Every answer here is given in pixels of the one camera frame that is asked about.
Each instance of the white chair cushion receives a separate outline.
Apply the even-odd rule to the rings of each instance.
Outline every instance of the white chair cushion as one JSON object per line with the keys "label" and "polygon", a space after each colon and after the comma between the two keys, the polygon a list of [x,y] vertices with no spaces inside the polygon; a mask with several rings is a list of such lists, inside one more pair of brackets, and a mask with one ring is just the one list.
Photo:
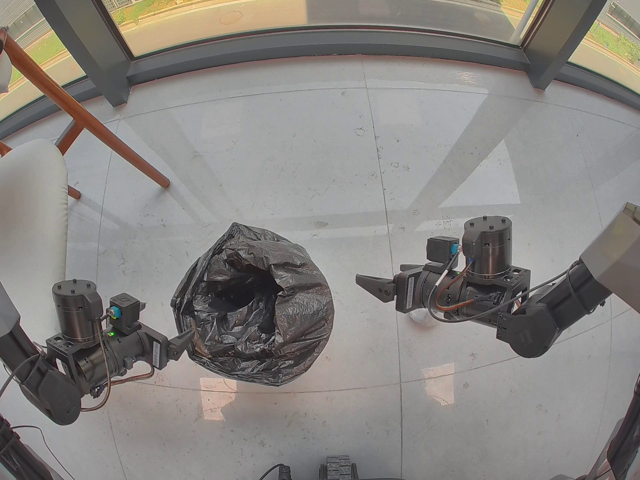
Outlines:
{"label": "white chair cushion", "polygon": [[0,282],[33,340],[60,331],[51,288],[67,263],[67,166],[48,140],[0,158]]}
{"label": "white chair cushion", "polygon": [[11,82],[11,60],[5,51],[0,53],[0,94],[9,91],[9,82]]}

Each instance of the white tile floor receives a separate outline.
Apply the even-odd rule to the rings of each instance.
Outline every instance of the white tile floor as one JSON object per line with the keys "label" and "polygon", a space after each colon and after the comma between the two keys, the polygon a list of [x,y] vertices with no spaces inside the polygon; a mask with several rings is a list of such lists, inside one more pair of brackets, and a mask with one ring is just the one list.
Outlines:
{"label": "white tile floor", "polygon": [[[588,471],[640,369],[640,316],[626,304],[613,298],[525,360],[484,326],[420,327],[353,280],[423,262],[429,236],[459,236],[479,214],[511,217],[514,263],[533,282],[558,273],[622,203],[640,202],[640,113],[565,84],[534,90],[518,72],[366,57],[204,70],[137,86],[120,108],[88,107],[172,184],[84,132],[66,156],[83,194],[69,200],[68,277],[146,300],[143,321],[174,335],[174,289],[236,220],[306,247],[335,324],[313,368],[283,388],[222,383],[183,357],[56,428],[12,386],[3,414],[43,425],[76,478],[254,480],[282,461],[314,479],[335,453],[362,477]],[[66,123],[55,115],[7,142]]]}

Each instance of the black trash bag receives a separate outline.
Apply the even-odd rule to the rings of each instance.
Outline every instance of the black trash bag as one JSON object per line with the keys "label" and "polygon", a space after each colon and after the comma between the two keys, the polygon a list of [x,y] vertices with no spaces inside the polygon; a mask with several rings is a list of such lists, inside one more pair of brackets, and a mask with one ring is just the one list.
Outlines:
{"label": "black trash bag", "polygon": [[304,247],[234,222],[171,300],[192,361],[225,377],[282,386],[309,370],[333,327],[333,300]]}

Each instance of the robotic arm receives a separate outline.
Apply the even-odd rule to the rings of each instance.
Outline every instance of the robotic arm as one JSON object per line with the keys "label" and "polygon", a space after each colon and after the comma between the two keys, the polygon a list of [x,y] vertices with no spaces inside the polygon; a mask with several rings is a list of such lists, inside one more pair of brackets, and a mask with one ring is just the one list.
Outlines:
{"label": "robotic arm", "polygon": [[136,361],[148,363],[153,373],[178,360],[193,340],[193,331],[169,340],[140,323],[145,304],[126,293],[113,297],[103,316],[102,299],[91,281],[61,281],[52,292],[61,332],[48,338],[44,355],[20,327],[20,314],[0,284],[0,359],[25,397],[59,425],[73,423],[84,395],[97,398]]}
{"label": "robotic arm", "polygon": [[396,299],[402,313],[427,308],[444,322],[494,327],[496,338],[523,357],[544,354],[611,293],[640,311],[640,207],[627,203],[578,261],[534,288],[531,271],[511,264],[511,239],[507,217],[474,218],[465,223],[461,272],[451,271],[459,240],[439,236],[428,239],[425,265],[400,265],[393,279],[357,275],[356,283],[382,302]]}

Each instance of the road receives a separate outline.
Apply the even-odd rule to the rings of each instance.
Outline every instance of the road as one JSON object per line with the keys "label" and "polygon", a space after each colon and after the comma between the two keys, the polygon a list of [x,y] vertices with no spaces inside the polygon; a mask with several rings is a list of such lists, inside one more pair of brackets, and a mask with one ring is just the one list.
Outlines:
{"label": "road", "polygon": [[[230,0],[215,6],[194,4],[124,30],[136,55],[220,35],[304,25],[387,25],[454,31],[508,41],[517,18],[478,4],[444,0]],[[640,92],[640,76],[624,64],[588,45],[572,60]],[[81,76],[71,57],[47,68],[65,83]],[[0,118],[34,100],[40,93],[30,83],[0,99]]]}

